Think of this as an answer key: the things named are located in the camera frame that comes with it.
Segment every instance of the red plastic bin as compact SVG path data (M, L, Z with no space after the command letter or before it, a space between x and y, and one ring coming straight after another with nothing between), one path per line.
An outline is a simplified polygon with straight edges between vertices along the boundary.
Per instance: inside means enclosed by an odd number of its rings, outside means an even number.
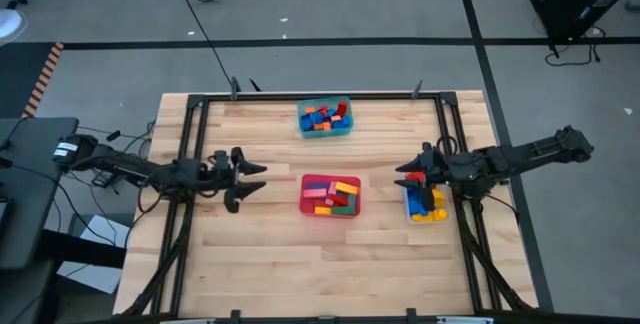
M354 215L342 215L342 214L316 214L314 212L315 206L313 205L314 199L305 198L303 196L304 189L309 184L315 183L331 183L332 181L339 181L349 185L353 185L358 188L358 195L356 195L356 213ZM305 174L302 176L302 187L300 188L300 212L304 215L308 216L316 216L323 218L343 218L343 219L352 219L360 214L360 198L362 196L362 187L360 184L360 179L357 177L343 177L343 176L332 176L332 175L316 175L316 174Z

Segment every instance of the blue plastic bin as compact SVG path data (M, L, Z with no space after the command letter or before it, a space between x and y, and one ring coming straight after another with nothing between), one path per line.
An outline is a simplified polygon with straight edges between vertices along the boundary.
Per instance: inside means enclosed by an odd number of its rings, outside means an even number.
M313 130L313 131L304 131L302 129L302 117L305 115L305 109L312 107L314 109L318 109L321 106L328 106L329 109L337 109L338 103L341 101L346 101L348 104L347 107L347 116L349 117L349 126L346 128L335 128L331 130ZM353 112L351 111L351 100L346 96L338 96L338 97L329 97L329 98L321 98L321 99L310 99L310 100L301 100L298 102L298 128L300 128L300 133L302 133L302 137L305 139L312 138L324 138L330 136L338 136L338 135L347 135L351 133L351 129L353 128Z

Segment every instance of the robotic arm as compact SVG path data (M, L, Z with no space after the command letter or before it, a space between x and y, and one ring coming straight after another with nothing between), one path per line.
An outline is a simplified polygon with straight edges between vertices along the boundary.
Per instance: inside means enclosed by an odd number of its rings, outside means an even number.
M491 146L449 157L430 143L422 144L422 153L398 172L424 172L425 182L396 180L405 188L420 189L422 205L433 210L431 186L449 184L466 198L481 199L498 183L512 176L549 163L582 163L591 158L593 147L582 132L570 126L555 135L521 146Z
M267 170L246 161L239 147L231 150L230 157L225 151L216 151L208 159L211 168L199 159L183 158L170 164L156 164L99 144L90 135L63 138L54 153L54 161L63 172L100 169L121 175L134 186L151 186L165 197L179 199L193 192L211 197L219 190L226 190L224 204L231 213L238 212L240 200L266 184L238 180L239 174L251 175Z

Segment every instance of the wooden tabletop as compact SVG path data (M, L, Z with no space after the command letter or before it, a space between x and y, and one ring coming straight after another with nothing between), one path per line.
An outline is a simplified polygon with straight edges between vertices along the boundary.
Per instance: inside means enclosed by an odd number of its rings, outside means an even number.
M494 145L482 92L457 94L469 148ZM177 156L187 96L163 96L150 160L165 163ZM232 309L244 317L396 316L406 308L420 315L472 313L452 203L448 221L410 224L401 189L393 183L394 168L415 158L422 142L440 137L435 105L355 100L352 109L350 135L302 139L293 101L211 104L205 156L241 146L247 160L269 168L243 180L265 180L267 186L245 200L238 214L225 210L222 195L197 199L180 317L229 317ZM359 177L360 215L303 216L298 200L301 177L308 173ZM505 187L492 194L510 202ZM156 196L145 191L143 202ZM536 305L513 213L489 198L484 208L494 263ZM166 214L167 206L160 205L133 229L114 313L133 302L155 271ZM487 306L484 274L477 268ZM173 273L168 278L165 310Z

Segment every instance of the gray floor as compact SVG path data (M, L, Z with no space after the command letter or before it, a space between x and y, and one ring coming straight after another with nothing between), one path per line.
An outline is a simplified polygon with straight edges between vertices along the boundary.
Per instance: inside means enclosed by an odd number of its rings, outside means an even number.
M599 25L610 36L640 35L640 14L625 12L623 1ZM473 2L484 37L541 36L528 0ZM184 0L31 3L22 7L31 22L24 41L202 39ZM212 39L470 36L462 0L219 0L194 2L194 8ZM514 143L572 124L596 147L589 163L543 168L523 178L556 310L640 317L640 242L634 238L640 210L633 192L640 164L640 46L598 50L600 64L552 68L543 61L546 47L487 48ZM248 78L274 91L412 89L421 79L424 89L484 88L473 47L219 52L245 89ZM586 47L574 47L563 60L583 60L586 54ZM163 92L227 88L207 49L65 51L38 114L76 116L88 126L139 134L155 116ZM634 113L627 115L624 108ZM98 213L86 187L64 185L83 214ZM133 212L131 190L96 194L109 213ZM66 223L70 210L62 199L59 203ZM48 225L56 220L52 214ZM92 305L96 317L110 309L108 300L65 299L61 322L78 319L78 309Z

